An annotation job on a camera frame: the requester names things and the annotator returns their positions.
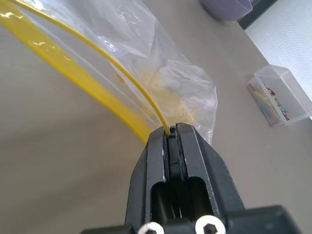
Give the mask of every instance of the table surface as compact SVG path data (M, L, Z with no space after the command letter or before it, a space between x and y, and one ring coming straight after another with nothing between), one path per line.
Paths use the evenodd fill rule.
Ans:
M246 207L281 204L309 233L312 121L269 126L246 88L246 81L267 61L236 22L216 22L196 0L143 2L188 59L203 67L216 84L213 147L224 158ZM67 82L64 86L74 90ZM77 92L85 105L101 108ZM120 120L102 114L105 120L97 113L45 134L7 141L5 147L2 142L1 233L66 229L74 234L87 227L123 223L130 174L144 146ZM21 158L25 152L31 153Z

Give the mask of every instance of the gray table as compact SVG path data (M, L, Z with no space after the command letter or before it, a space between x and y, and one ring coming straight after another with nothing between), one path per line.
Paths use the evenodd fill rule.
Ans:
M189 60L217 85L213 147L225 159L245 205L282 204L310 233L311 120L269 126L245 85L267 62L236 22L214 21L196 0L144 2ZM45 78L33 81L46 88ZM55 75L48 84L59 89L35 99L36 115L27 108L36 96L24 95L18 85L13 85L13 97L6 91L10 87L0 92L3 113L23 101L14 118L1 118L0 232L77 234L123 223L130 174L143 144L64 77ZM60 97L61 106L49 100Z

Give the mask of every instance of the clear plastic bag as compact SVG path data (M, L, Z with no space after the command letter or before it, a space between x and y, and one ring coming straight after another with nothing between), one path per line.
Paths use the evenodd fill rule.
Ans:
M211 143L217 108L215 85L202 68L190 64L141 1L19 2L67 25L108 52L148 90L170 125L191 124ZM152 130L161 125L148 101L119 69L64 29L27 8L19 6L19 10Z

